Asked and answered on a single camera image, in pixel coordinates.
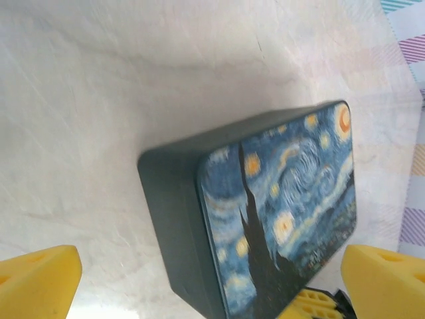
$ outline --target table surface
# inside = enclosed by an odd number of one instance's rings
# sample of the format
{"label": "table surface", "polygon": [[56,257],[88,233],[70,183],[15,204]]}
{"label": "table surface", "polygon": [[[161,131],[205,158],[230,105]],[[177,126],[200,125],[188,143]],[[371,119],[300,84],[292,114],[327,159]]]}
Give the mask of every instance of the table surface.
{"label": "table surface", "polygon": [[[200,318],[169,288],[142,150],[346,99],[358,225],[396,250],[421,96],[377,0],[3,0],[0,259],[71,244],[69,318]],[[342,287],[342,251],[313,285]]]}

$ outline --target swirling sky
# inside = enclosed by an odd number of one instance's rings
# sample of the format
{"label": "swirling sky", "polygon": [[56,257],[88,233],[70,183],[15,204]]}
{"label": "swirling sky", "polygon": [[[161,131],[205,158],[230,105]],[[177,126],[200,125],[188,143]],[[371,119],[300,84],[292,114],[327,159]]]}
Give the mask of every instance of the swirling sky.
{"label": "swirling sky", "polygon": [[[337,202],[353,170],[348,107],[320,110],[244,140],[242,146],[270,254],[291,258],[321,214]],[[246,218],[246,194],[237,144],[211,154],[201,185],[220,279],[229,310],[236,313],[256,294],[240,220],[240,213]]]}

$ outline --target white marble surface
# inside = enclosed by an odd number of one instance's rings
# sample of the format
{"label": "white marble surface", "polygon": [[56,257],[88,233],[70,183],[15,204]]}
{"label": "white marble surface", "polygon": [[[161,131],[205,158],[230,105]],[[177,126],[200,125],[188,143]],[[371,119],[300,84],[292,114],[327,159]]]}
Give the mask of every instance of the white marble surface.
{"label": "white marble surface", "polygon": [[[69,318],[200,318],[170,290],[142,150],[344,98],[359,222],[397,249],[420,94],[379,1],[0,0],[0,259],[72,244]],[[341,253],[315,285],[341,286]]]}

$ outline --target starry night painting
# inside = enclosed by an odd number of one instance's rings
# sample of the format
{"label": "starry night painting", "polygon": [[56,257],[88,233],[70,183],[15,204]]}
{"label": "starry night painting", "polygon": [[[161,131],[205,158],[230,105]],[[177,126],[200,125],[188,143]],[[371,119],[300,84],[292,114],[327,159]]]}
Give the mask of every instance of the starry night painting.
{"label": "starry night painting", "polygon": [[275,319],[353,232],[340,103],[213,152],[201,187],[232,319]]}

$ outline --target printed artwork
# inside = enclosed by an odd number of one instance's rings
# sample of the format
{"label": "printed artwork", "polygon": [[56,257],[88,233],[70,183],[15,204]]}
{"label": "printed artwork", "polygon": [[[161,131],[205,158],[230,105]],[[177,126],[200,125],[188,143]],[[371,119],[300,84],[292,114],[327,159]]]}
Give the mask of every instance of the printed artwork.
{"label": "printed artwork", "polygon": [[355,227],[347,105],[215,151],[200,182],[230,317],[276,318]]}

